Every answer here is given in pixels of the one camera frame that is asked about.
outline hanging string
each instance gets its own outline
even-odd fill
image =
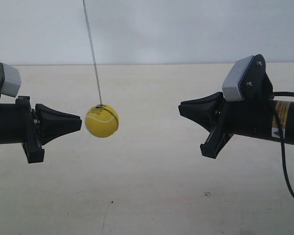
[[[101,98],[100,84],[99,84],[98,71],[97,71],[97,64],[96,64],[96,58],[95,58],[95,50],[94,50],[94,45],[93,45],[92,35],[91,35],[91,33],[90,33],[90,26],[89,26],[89,20],[88,20],[88,15],[87,15],[87,10],[86,10],[85,0],[83,0],[83,5],[84,5],[85,20],[86,20],[86,25],[87,25],[87,30],[88,30],[89,43],[90,43],[90,48],[91,48],[92,56],[93,56],[94,69],[95,69],[95,75],[96,75],[97,87],[98,87],[98,92],[99,92],[100,105],[102,105],[102,98]]]

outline yellow ball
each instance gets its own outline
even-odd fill
[[[106,138],[117,131],[119,117],[111,106],[97,105],[87,112],[85,125],[93,136]]]

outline label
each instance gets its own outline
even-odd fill
[[[288,113],[290,108],[291,102],[289,101],[278,101],[275,105],[275,109],[278,113],[281,126],[282,126],[282,132],[283,132],[283,138],[285,138],[285,127],[286,122],[288,120]],[[274,138],[280,138],[280,132],[278,128],[278,123],[276,122],[275,116],[273,115],[272,119],[272,128],[271,128],[271,136]]]

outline white wall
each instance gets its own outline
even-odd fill
[[[294,61],[294,0],[86,0],[99,64]],[[0,61],[91,64],[82,0],[0,0]]]
[[[0,146],[0,235],[101,235],[111,201],[104,235],[294,235],[279,143],[235,136],[208,159],[199,149],[208,133],[179,115],[181,101],[220,91],[231,66],[99,67],[119,131],[101,140],[83,125],[46,145],[41,164],[28,165],[19,144]],[[267,72],[276,91],[294,91],[294,64]],[[20,73],[33,107],[84,118],[98,103],[91,66]],[[286,149],[294,188],[294,146]]]

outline beige floor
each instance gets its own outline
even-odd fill
[[[294,235],[280,145],[235,136],[211,160],[199,149],[208,133],[179,115],[179,102],[220,91],[231,66],[99,67],[119,131],[101,140],[83,125],[47,144],[41,164],[0,146],[0,235]],[[98,103],[90,66],[19,69],[33,107],[84,117]],[[294,64],[267,73],[294,91]],[[294,146],[287,158],[294,187]]]

